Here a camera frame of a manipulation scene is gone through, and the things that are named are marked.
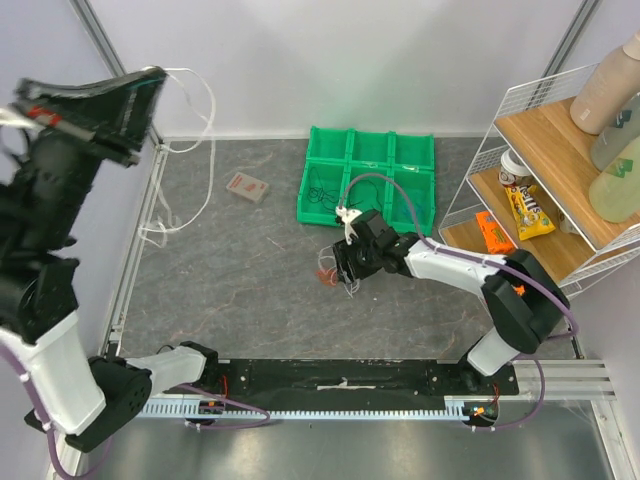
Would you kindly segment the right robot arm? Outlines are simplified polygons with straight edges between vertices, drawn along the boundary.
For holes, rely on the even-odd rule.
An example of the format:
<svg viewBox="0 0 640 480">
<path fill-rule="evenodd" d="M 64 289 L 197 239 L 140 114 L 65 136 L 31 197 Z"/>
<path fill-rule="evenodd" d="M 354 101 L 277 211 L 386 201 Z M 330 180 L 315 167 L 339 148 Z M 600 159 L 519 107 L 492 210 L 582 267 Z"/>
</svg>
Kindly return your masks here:
<svg viewBox="0 0 640 480">
<path fill-rule="evenodd" d="M 530 252 L 480 254 L 449 247 L 416 232 L 397 233 L 375 209 L 338 207 L 345 238 L 332 246 L 337 278 L 354 284 L 378 271 L 432 280 L 472 293 L 488 309 L 493 327 L 465 354 L 458 381 L 483 392 L 503 366 L 536 353 L 570 313 L 570 302 Z"/>
</svg>

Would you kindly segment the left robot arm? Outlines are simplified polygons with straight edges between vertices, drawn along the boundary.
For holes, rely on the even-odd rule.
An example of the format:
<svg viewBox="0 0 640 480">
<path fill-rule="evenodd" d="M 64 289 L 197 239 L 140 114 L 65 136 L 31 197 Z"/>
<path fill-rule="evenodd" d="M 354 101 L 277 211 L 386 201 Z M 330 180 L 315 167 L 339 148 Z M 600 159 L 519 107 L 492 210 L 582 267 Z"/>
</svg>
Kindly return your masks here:
<svg viewBox="0 0 640 480">
<path fill-rule="evenodd" d="M 217 353 L 191 341 L 153 356 L 88 357 L 78 332 L 72 227 L 104 161 L 136 165 L 167 74 L 149 67 L 79 86 L 22 79 L 9 114 L 25 151 L 1 188 L 1 344 L 37 393 L 26 417 L 84 453 L 125 426 L 151 396 L 219 382 Z"/>
</svg>

